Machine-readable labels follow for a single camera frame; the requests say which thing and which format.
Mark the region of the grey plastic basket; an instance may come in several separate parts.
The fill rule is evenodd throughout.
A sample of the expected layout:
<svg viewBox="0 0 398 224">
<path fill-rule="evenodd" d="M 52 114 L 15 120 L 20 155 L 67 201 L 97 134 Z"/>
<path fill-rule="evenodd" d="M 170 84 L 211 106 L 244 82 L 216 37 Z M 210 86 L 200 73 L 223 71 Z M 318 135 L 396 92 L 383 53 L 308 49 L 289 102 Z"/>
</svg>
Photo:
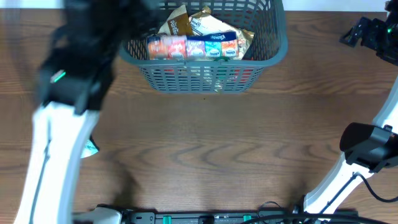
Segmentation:
<svg viewBox="0 0 398 224">
<path fill-rule="evenodd" d="M 159 15 L 158 24 L 162 25 L 171 12 L 182 4 L 186 5 L 189 14 L 208 6 L 212 15 L 217 19 L 234 27 L 254 32 L 253 42 L 243 59 L 230 62 L 230 65 L 266 69 L 279 63 L 287 53 L 288 40 L 282 1 L 159 1 L 156 9 Z M 138 66 L 149 85 L 163 93 L 240 93 L 250 88 L 255 82 L 252 85 L 245 85 L 240 90 L 235 85 L 232 90 L 228 91 L 226 89 L 203 88 L 204 82 L 199 81 L 199 87 L 195 89 L 190 84 L 189 78 L 180 83 L 175 73 L 171 77 L 167 77 L 164 69 L 181 65 L 215 65 L 209 63 L 209 61 L 150 60 L 145 38 L 123 41 L 119 54 L 124 61 Z"/>
</svg>

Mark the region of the orange spaghetti packet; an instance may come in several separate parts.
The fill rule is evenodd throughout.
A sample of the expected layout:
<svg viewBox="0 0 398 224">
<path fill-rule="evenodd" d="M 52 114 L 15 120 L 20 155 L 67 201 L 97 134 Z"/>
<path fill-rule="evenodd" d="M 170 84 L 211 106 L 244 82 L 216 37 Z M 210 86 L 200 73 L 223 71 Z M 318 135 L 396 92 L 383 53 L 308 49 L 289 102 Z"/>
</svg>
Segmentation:
<svg viewBox="0 0 398 224">
<path fill-rule="evenodd" d="M 238 90 L 243 89 L 245 85 L 252 85 L 264 70 L 263 68 L 234 66 L 230 65 L 230 62 L 237 62 L 237 60 L 228 60 L 228 62 L 209 61 L 215 66 L 181 65 L 175 68 L 167 67 L 164 70 L 167 77 L 171 77 L 175 73 L 180 83 L 189 78 L 190 84 L 195 89 L 199 87 L 199 81 L 201 81 L 204 82 L 203 88 L 226 89 L 228 91 L 232 90 L 235 85 Z M 216 81 L 216 69 L 221 66 L 229 68 L 227 79 L 223 85 L 217 84 Z"/>
</svg>

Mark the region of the multicolour tissue pack row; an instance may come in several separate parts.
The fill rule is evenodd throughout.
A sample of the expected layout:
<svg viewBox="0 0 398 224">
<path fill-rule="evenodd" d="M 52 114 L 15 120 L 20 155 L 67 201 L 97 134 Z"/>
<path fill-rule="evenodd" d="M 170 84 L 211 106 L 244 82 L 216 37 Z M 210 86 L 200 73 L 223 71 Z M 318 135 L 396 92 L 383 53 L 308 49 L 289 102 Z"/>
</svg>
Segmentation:
<svg viewBox="0 0 398 224">
<path fill-rule="evenodd" d="M 216 60 L 239 54 L 235 32 L 208 35 L 154 35 L 147 38 L 149 58 L 166 60 Z"/>
</svg>

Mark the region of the gold rice bag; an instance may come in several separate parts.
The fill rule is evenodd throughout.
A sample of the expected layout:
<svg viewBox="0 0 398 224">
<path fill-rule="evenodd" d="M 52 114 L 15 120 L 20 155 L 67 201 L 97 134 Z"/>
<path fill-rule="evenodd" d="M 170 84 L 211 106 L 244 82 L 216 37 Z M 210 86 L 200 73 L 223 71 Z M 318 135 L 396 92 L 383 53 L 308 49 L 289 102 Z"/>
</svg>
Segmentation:
<svg viewBox="0 0 398 224">
<path fill-rule="evenodd" d="M 200 12 L 189 17 L 190 25 L 194 35 L 208 35 L 220 32 L 235 31 L 238 38 L 239 54 L 235 60 L 243 59 L 249 49 L 254 33 L 245 29 L 238 29 L 211 15 L 211 9 L 205 6 Z"/>
</svg>

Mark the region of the brown mushroom snack bag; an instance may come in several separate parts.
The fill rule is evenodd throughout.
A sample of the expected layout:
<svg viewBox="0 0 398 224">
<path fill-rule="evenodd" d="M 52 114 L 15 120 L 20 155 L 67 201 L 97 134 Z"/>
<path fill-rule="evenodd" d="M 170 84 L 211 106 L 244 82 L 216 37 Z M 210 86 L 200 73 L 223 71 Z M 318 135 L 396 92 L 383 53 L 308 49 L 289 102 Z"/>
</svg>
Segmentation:
<svg viewBox="0 0 398 224">
<path fill-rule="evenodd" d="M 167 21 L 160 27 L 158 34 L 193 35 L 185 5 L 181 5 L 169 15 Z"/>
</svg>

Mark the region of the teal small sachet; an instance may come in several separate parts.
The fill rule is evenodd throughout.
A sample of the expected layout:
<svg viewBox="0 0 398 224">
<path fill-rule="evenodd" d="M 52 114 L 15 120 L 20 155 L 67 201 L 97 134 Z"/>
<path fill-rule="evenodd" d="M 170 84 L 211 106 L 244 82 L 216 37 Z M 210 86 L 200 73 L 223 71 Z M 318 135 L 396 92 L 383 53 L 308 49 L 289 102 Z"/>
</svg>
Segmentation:
<svg viewBox="0 0 398 224">
<path fill-rule="evenodd" d="M 89 137 L 87 142 L 85 143 L 85 147 L 82 151 L 81 158 L 86 158 L 93 156 L 94 154 L 98 153 L 100 151 L 99 147 L 96 145 L 94 142 L 94 139 L 92 136 Z"/>
</svg>

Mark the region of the green lid spice jar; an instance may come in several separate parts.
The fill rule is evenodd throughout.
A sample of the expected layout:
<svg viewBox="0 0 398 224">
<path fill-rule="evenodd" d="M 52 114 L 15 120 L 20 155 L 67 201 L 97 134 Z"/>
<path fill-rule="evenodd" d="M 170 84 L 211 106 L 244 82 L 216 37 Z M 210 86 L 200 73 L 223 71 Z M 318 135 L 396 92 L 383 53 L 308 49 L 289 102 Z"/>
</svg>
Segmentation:
<svg viewBox="0 0 398 224">
<path fill-rule="evenodd" d="M 221 56 L 215 59 L 216 62 L 228 62 L 229 57 Z M 223 85 L 227 79 L 229 68 L 225 66 L 218 67 L 216 69 L 216 81 L 217 84 Z"/>
</svg>

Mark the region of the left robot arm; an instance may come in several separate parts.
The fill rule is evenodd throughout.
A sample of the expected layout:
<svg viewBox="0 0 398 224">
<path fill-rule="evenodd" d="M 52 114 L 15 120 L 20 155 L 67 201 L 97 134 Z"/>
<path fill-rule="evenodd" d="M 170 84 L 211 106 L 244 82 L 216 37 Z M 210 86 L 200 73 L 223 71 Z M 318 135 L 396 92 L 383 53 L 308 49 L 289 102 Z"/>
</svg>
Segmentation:
<svg viewBox="0 0 398 224">
<path fill-rule="evenodd" d="M 121 42 L 158 23 L 148 0 L 65 1 L 49 56 L 39 68 L 39 104 L 16 223 L 72 223 L 81 155 L 114 80 Z"/>
</svg>

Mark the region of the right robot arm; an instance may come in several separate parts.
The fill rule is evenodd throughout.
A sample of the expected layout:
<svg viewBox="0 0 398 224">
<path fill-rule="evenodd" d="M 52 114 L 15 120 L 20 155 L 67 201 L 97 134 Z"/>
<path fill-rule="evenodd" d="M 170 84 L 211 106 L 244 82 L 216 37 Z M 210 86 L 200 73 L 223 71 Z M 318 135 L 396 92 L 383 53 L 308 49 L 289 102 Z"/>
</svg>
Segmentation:
<svg viewBox="0 0 398 224">
<path fill-rule="evenodd" d="M 385 21 L 362 17 L 340 42 L 374 50 L 397 65 L 397 0 L 387 1 Z M 371 124 L 351 123 L 340 139 L 341 155 L 326 177 L 303 198 L 303 212 L 329 216 L 361 183 L 384 168 L 397 166 L 397 85 Z"/>
</svg>

